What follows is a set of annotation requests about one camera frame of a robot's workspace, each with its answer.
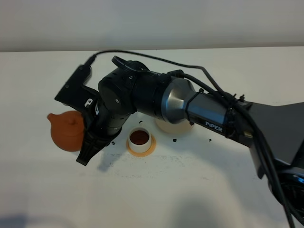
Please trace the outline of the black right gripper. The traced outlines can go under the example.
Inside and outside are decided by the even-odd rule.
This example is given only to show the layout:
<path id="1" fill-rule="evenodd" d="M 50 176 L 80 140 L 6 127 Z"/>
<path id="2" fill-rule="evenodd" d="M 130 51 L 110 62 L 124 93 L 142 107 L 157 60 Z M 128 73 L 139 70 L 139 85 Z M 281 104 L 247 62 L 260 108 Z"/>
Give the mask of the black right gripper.
<path id="1" fill-rule="evenodd" d="M 150 71 L 139 61 L 115 60 L 117 68 L 98 83 L 100 100 L 92 131 L 85 131 L 76 162 L 89 161 L 117 136 L 130 115 L 140 112 L 163 119 L 162 97 L 172 76 Z"/>

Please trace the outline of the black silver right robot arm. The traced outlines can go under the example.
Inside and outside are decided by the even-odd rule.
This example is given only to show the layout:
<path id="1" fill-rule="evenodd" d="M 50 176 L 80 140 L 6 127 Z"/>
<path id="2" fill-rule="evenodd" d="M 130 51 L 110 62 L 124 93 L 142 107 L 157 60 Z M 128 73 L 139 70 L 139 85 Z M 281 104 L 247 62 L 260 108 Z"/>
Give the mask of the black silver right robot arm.
<path id="1" fill-rule="evenodd" d="M 88 162 L 140 112 L 171 124 L 183 120 L 201 125 L 250 148 L 259 177 L 267 176 L 290 227 L 304 221 L 304 105 L 270 106 L 210 88 L 181 70 L 156 73 L 137 61 L 115 57 L 116 69 L 93 90 L 86 86 L 91 62 L 79 66 L 76 100 L 92 99 L 80 108 L 85 134 L 77 161 Z"/>

